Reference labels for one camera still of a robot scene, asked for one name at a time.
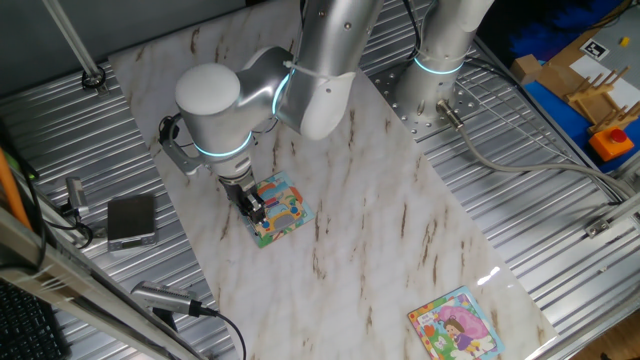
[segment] children's puzzle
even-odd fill
[[[488,360],[504,351],[496,330],[466,286],[408,316],[433,360]]]
[[[258,195],[267,208],[267,220],[255,226],[244,217],[243,220],[261,248],[294,231],[315,216],[284,171],[260,182]]]

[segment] black clamp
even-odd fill
[[[100,76],[100,80],[95,84],[89,83],[90,77],[86,71],[82,72],[82,89],[97,89],[100,86],[104,85],[104,83],[107,81],[107,74],[102,67],[98,66],[98,69],[100,70],[102,75]]]

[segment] cardboard box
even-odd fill
[[[527,55],[515,59],[510,70],[522,85],[526,85],[536,81],[542,72],[542,66],[533,55]]]

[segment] marble board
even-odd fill
[[[215,176],[186,177],[157,142],[174,88],[211,61],[239,70],[261,47],[295,49],[299,2],[268,2],[110,57],[220,311],[249,359],[426,359],[407,314],[466,285],[524,359],[556,332],[361,72],[327,138],[278,124],[257,136],[258,180],[286,171],[316,217],[259,249]],[[186,128],[179,143],[188,142]]]

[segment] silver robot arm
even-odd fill
[[[422,46],[402,75],[397,95],[424,122],[453,100],[453,84],[493,0],[439,0],[423,22]],[[256,53],[234,73],[219,64],[189,69],[176,103],[198,156],[172,139],[177,119],[160,134],[164,150],[186,174],[205,165],[229,200],[252,223],[265,219],[251,169],[252,129],[275,117],[311,140],[326,137],[347,107],[358,61],[383,0],[308,0],[298,55],[278,47]]]
[[[201,165],[210,168],[242,215],[261,223],[265,207],[251,169],[252,129],[275,117],[309,139],[326,137],[344,115],[383,2],[309,0],[295,60],[272,47],[260,50],[237,73],[214,63],[187,70],[175,96],[198,156],[187,156],[173,143],[177,118],[160,134],[165,152],[187,175]]]

